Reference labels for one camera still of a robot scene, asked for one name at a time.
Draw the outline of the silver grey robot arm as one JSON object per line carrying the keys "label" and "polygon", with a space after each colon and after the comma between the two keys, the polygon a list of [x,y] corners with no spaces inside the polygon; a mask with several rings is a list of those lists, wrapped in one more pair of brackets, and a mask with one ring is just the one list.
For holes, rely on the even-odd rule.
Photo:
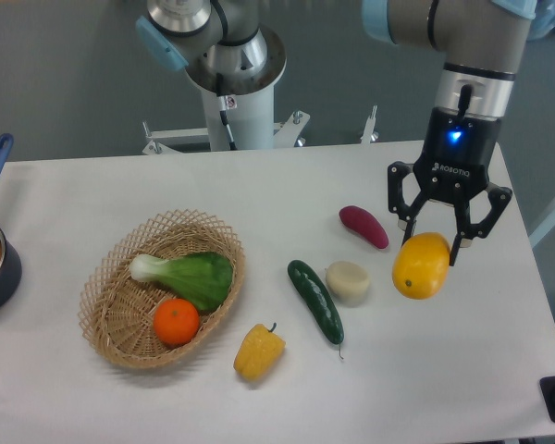
{"label": "silver grey robot arm", "polygon": [[427,202],[453,208],[450,260],[484,239],[512,199],[488,168],[521,64],[534,1],[364,1],[365,31],[396,45],[445,56],[422,151],[388,166],[388,209],[404,239]]}

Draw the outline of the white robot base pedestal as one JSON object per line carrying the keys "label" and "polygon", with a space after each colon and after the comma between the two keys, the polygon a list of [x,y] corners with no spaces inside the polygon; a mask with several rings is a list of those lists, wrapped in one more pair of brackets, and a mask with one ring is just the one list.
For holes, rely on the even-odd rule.
{"label": "white robot base pedestal", "polygon": [[257,1],[149,1],[135,24],[159,65],[199,89],[213,151],[274,146],[274,88],[286,66]]}

